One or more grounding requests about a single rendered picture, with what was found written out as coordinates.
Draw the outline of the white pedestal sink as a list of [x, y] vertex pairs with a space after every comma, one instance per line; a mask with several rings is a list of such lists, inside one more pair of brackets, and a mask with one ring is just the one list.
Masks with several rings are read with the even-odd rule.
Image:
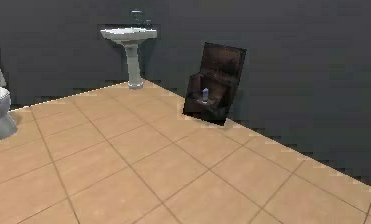
[[105, 39], [122, 45], [126, 52], [128, 69], [128, 86], [130, 89], [140, 89], [144, 81], [140, 74], [138, 47], [147, 39], [155, 39], [158, 31], [146, 28], [113, 28], [100, 31]]

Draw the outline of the dark sink faucet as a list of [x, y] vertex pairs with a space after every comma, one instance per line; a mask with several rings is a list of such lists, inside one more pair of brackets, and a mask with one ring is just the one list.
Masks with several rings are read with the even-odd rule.
[[138, 27], [146, 29], [150, 29], [152, 27], [151, 20], [144, 16], [144, 12], [142, 10], [134, 9], [130, 12], [130, 15], [133, 17]]

